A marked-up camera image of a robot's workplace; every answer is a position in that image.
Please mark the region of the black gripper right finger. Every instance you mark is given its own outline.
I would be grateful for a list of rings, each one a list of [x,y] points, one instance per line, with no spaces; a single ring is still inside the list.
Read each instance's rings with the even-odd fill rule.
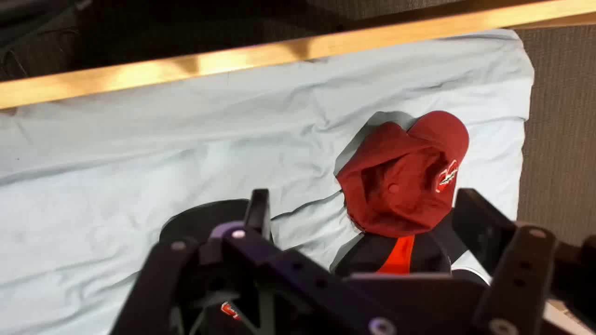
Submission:
[[[473,329],[480,335],[562,335],[546,320],[559,300],[588,331],[596,328],[596,236],[561,242],[538,225],[516,225],[473,188],[456,192],[452,227],[492,276]]]

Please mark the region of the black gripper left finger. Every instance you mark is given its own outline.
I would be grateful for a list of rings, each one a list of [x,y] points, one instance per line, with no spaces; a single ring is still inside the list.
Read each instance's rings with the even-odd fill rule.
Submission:
[[[158,242],[151,248],[110,335],[216,335],[246,328],[225,305],[238,300],[259,311],[255,283],[236,255],[225,253],[225,235],[251,231],[261,242],[270,235],[270,194],[251,192],[242,222],[220,223],[210,236]]]

